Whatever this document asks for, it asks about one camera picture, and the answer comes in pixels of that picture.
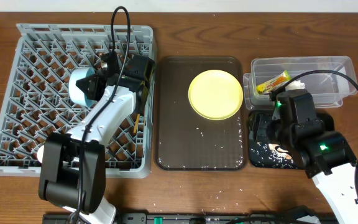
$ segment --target white wall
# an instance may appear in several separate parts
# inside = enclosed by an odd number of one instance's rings
[[[358,12],[358,0],[0,0],[5,12]]]

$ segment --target wooden table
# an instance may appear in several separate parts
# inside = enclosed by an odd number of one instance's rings
[[[0,109],[20,37],[16,23],[109,24],[111,13],[0,13]],[[131,13],[132,24],[154,29],[158,58],[230,55],[250,72],[254,58],[347,55],[358,82],[358,14]],[[120,14],[117,24],[125,24]],[[327,110],[358,154],[358,95]],[[40,223],[46,212],[64,212],[38,197],[38,178],[0,177],[0,223]],[[250,213],[306,205],[332,212],[300,170],[167,172],[152,164],[144,179],[108,179],[105,196],[124,212]]]

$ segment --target yellow snack package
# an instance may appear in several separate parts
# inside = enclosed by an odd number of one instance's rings
[[[256,86],[256,91],[263,95],[265,93],[269,93],[272,90],[282,86],[284,83],[289,81],[291,77],[289,76],[288,72],[285,70],[283,73],[277,75],[276,77],[272,78],[269,81],[266,81],[262,84]]]

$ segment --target round yellow plate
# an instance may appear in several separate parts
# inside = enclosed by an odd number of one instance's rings
[[[208,70],[197,75],[189,87],[189,101],[204,118],[230,118],[241,107],[243,92],[240,83],[230,73]]]

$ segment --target green led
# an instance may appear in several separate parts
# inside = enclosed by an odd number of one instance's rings
[[[328,147],[326,145],[320,145],[320,149],[325,150],[325,149],[328,149]]]

